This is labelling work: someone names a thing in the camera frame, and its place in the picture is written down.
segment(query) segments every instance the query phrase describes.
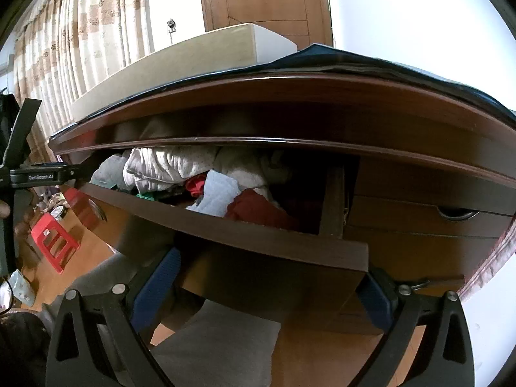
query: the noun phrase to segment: white wall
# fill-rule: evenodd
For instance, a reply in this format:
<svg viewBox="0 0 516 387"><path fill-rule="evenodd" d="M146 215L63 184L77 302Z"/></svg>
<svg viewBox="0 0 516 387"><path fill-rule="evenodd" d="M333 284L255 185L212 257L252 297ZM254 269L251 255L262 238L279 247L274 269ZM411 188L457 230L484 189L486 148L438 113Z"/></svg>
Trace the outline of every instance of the white wall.
<svg viewBox="0 0 516 387"><path fill-rule="evenodd" d="M516 343L516 256L462 306L473 346L475 385L489 385Z"/></svg>
<svg viewBox="0 0 516 387"><path fill-rule="evenodd" d="M516 41L489 0L330 0L335 46L422 68L516 110Z"/></svg>
<svg viewBox="0 0 516 387"><path fill-rule="evenodd" d="M0 50L0 66L4 66L7 64L7 72L0 72L0 90L7 87L6 93L13 93L14 89L14 74L12 71L13 68L13 60L14 58L10 58L10 55L15 53L15 34L11 33L8 37L4 45L2 46L2 50Z"/></svg>
<svg viewBox="0 0 516 387"><path fill-rule="evenodd" d="M177 31L173 43L205 33L201 0L149 0L149 14L154 50L171 45L167 21L172 18Z"/></svg>

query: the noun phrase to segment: green cloth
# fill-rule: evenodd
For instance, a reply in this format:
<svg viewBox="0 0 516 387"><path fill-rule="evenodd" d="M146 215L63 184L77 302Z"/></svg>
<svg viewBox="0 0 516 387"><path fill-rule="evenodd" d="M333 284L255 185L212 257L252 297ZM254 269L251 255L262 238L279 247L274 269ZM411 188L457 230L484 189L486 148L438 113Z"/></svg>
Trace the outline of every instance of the green cloth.
<svg viewBox="0 0 516 387"><path fill-rule="evenodd" d="M155 201L156 198L154 197L153 192L148 192L147 194L144 193L143 195L137 194L137 197L141 197L142 199L148 199L149 201Z"/></svg>

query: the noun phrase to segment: curtain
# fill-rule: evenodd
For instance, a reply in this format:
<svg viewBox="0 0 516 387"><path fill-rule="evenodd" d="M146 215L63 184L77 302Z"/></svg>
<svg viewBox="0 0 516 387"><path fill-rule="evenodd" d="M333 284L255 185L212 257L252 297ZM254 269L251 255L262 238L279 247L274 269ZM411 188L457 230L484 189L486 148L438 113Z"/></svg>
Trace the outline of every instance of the curtain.
<svg viewBox="0 0 516 387"><path fill-rule="evenodd" d="M35 0L16 26L15 97L42 100L29 160L48 161L48 138L72 123L71 104L148 55L146 0Z"/></svg>
<svg viewBox="0 0 516 387"><path fill-rule="evenodd" d="M509 228L502 234L491 254L481 263L468 282L460 289L462 301L466 301L474 293L486 285L502 266L516 252L516 216L512 218Z"/></svg>

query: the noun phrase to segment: wooden door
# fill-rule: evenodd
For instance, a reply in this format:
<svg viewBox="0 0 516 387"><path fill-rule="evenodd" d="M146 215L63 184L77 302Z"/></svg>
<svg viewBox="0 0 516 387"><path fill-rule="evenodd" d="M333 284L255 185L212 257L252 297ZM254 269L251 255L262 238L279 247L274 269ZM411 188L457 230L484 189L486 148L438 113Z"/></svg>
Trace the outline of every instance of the wooden door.
<svg viewBox="0 0 516 387"><path fill-rule="evenodd" d="M255 23L295 42L333 45L328 0L202 0L206 31Z"/></svg>

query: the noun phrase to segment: blue gripper pad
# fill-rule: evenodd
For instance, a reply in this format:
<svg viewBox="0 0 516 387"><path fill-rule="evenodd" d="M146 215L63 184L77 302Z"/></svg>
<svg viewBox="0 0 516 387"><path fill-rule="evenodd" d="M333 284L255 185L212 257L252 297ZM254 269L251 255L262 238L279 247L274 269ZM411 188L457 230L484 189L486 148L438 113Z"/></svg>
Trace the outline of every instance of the blue gripper pad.
<svg viewBox="0 0 516 387"><path fill-rule="evenodd" d="M181 254L173 248L163 258L154 273L138 293L133 304L131 325L136 333L150 326L167 296L181 267Z"/></svg>
<svg viewBox="0 0 516 387"><path fill-rule="evenodd" d="M391 303L371 274L367 273L358 285L357 296L372 324L388 332L394 322Z"/></svg>

